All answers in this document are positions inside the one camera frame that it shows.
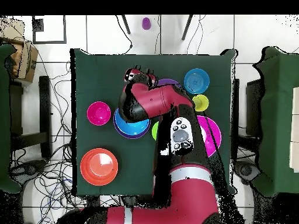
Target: metal rod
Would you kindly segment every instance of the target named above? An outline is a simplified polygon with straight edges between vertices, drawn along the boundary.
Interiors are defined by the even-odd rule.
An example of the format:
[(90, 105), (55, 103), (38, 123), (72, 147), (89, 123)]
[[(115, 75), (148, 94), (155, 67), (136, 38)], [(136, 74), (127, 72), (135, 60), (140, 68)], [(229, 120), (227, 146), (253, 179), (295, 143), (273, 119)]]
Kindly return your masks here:
[(185, 38), (186, 38), (186, 35), (187, 35), (187, 32), (188, 32), (188, 28), (189, 28), (191, 20), (192, 20), (192, 16), (193, 15), (189, 15), (189, 17), (188, 17), (188, 20), (187, 20), (187, 23), (186, 23), (186, 27), (185, 27), (185, 30), (184, 30), (184, 33), (183, 33), (182, 40), (185, 40)]
[(15, 136), (11, 138), (11, 151), (42, 144), (43, 142), (48, 142), (48, 139), (48, 133), (46, 132)]
[(128, 33), (128, 34), (131, 34), (130, 29), (128, 28), (128, 22), (127, 22), (126, 16), (125, 16), (125, 15), (121, 15), (121, 16), (122, 16), (122, 18), (123, 18), (124, 25), (125, 25), (125, 27), (126, 27), (126, 29), (127, 29), (127, 33)]
[(51, 143), (51, 99), (50, 99), (50, 78), (39, 77), (40, 88), (40, 132), (47, 133), (47, 142), (40, 144), (40, 152), (43, 158), (49, 159), (52, 155)]

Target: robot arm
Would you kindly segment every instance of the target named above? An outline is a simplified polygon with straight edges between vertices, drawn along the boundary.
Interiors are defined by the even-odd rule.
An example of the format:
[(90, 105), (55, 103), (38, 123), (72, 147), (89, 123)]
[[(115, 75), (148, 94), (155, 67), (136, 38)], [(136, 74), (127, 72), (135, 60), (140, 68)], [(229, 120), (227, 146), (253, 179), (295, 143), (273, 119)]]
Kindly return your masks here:
[(151, 88), (146, 75), (131, 77), (120, 96), (120, 115), (129, 123), (160, 116), (153, 198), (163, 201), (159, 200), (165, 196), (161, 191), (169, 187), (171, 203), (161, 209), (109, 208), (107, 224), (125, 224), (125, 219), (131, 219), (126, 224), (204, 224), (218, 215), (208, 157), (193, 106), (185, 91), (174, 85)]

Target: green tablecloth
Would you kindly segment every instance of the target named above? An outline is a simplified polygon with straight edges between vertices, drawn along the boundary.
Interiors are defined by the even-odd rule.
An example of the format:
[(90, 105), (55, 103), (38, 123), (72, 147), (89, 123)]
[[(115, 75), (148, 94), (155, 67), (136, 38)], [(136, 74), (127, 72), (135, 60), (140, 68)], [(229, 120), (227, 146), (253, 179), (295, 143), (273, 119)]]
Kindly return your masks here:
[[(152, 194), (155, 141), (151, 129), (139, 139), (127, 139), (120, 136), (113, 125), (113, 113), (124, 87), (124, 73), (134, 65), (141, 65), (143, 70), (153, 69), (159, 79), (171, 78), (181, 84), (185, 74), (193, 68), (201, 68), (209, 74), (210, 86), (204, 92), (210, 101), (206, 114), (221, 130), (219, 151), (229, 180), (231, 61), (235, 57), (235, 50), (215, 56), (88, 55), (78, 49), (74, 52), (78, 195)], [(92, 125), (86, 117), (89, 105), (95, 101), (106, 102), (112, 111), (109, 122), (100, 127)], [(110, 150), (119, 162), (116, 178), (101, 187), (89, 184), (80, 172), (83, 155), (94, 148)]]
[(299, 193), (299, 173), (289, 168), (293, 88), (299, 87), (299, 55), (275, 47), (263, 51), (257, 64), (265, 84), (260, 103), (263, 139), (259, 150), (262, 173), (253, 185), (265, 197), (276, 193)]
[(11, 160), (11, 108), (9, 100), (9, 74), (4, 67), (5, 59), (15, 53), (10, 44), (0, 45), (0, 190), (20, 192), (20, 185), (8, 173)]

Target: pink bowl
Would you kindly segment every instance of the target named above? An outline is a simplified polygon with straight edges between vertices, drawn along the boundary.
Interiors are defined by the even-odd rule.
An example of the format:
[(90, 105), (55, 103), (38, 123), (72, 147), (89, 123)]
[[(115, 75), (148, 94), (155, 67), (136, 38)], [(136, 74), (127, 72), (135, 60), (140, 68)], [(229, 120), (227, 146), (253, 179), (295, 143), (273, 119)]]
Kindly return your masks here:
[(101, 101), (92, 103), (87, 109), (87, 118), (94, 125), (104, 125), (111, 117), (109, 106)]
[(208, 126), (210, 126), (212, 133), (214, 135), (217, 148), (220, 147), (221, 143), (221, 132), (218, 127), (218, 125), (215, 123), (214, 120), (210, 119), (207, 117), (207, 120), (204, 116), (197, 116), (197, 120), (199, 121), (199, 126), (204, 130), (205, 133), (203, 133), (203, 130), (201, 130), (201, 133), (203, 134), (204, 137), (204, 145), (206, 146), (206, 151), (208, 154), (208, 157), (210, 157), (213, 153), (216, 152), (216, 147), (213, 141), (213, 137), (211, 135), (210, 129)]

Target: pink plate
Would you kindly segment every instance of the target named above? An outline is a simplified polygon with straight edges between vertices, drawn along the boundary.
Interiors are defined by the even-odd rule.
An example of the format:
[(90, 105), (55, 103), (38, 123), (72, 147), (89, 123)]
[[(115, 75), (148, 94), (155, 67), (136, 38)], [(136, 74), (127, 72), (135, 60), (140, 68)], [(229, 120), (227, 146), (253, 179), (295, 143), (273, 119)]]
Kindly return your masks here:
[(205, 119), (204, 116), (198, 115), (197, 119), (199, 121), (201, 133), (203, 134), (204, 144), (206, 146), (206, 151), (207, 151), (208, 157), (210, 157), (213, 153), (215, 153), (216, 148), (215, 148), (214, 141), (213, 141), (211, 132), (209, 130), (208, 124), (213, 132), (213, 135), (214, 135), (214, 138), (215, 138), (215, 141), (217, 144), (217, 148), (220, 147), (220, 143), (221, 143), (220, 129), (219, 129), (218, 125), (210, 118), (207, 118), (208, 124), (207, 124), (207, 120)]

